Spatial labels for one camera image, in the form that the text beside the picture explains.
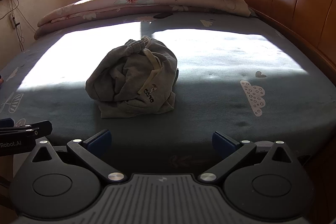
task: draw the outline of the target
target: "metal screw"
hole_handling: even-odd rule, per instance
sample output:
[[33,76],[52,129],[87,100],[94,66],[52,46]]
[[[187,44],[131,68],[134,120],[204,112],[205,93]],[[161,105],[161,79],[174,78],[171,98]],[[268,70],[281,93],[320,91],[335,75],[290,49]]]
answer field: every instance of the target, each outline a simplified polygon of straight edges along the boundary
[[110,173],[107,178],[109,180],[113,180],[113,181],[120,181],[123,180],[125,178],[124,174],[119,173],[119,172],[114,172],[114,173]]
[[203,181],[214,181],[217,176],[213,173],[203,173],[199,176],[199,178]]

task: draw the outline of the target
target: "power strip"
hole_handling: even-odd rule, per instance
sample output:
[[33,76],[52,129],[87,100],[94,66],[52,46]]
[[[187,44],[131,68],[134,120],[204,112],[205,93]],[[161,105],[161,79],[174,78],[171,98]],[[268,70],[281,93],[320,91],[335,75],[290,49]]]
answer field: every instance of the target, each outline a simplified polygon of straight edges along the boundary
[[12,28],[13,28],[13,30],[15,30],[16,27],[17,27],[18,25],[20,25],[20,22],[16,23],[16,21],[15,21],[15,17],[14,17],[14,15],[12,15],[12,14],[9,15],[9,20],[10,20],[10,22],[11,22],[11,24],[12,24]]

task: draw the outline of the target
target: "heart pattern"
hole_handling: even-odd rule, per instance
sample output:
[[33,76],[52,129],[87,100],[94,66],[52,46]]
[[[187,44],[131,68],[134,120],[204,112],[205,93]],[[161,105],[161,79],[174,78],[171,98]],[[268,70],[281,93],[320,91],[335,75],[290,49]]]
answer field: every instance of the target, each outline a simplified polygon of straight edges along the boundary
[[262,74],[260,70],[258,70],[256,73],[255,73],[255,77],[258,77],[258,78],[264,78],[266,77],[266,75]]

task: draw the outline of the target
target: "blue gripper pad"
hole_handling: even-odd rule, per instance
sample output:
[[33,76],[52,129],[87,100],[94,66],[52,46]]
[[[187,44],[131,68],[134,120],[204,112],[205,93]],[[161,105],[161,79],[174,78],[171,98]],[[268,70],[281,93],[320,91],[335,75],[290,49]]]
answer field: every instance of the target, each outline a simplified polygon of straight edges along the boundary
[[11,118],[0,119],[0,127],[14,127],[14,121]]
[[96,157],[101,157],[112,145],[112,134],[102,130],[83,142],[83,147]]
[[242,145],[239,142],[225,134],[219,132],[215,132],[214,134],[212,134],[212,147],[217,151],[222,159],[230,156],[241,146]]

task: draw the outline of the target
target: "wooden bed frame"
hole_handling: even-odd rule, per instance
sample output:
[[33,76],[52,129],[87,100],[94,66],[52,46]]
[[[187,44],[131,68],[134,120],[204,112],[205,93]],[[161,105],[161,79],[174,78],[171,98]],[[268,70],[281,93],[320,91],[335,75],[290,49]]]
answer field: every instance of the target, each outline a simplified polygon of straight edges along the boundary
[[[336,0],[245,1],[336,85]],[[335,147],[336,137],[305,165],[316,190],[309,214],[315,224],[328,224],[336,218]]]

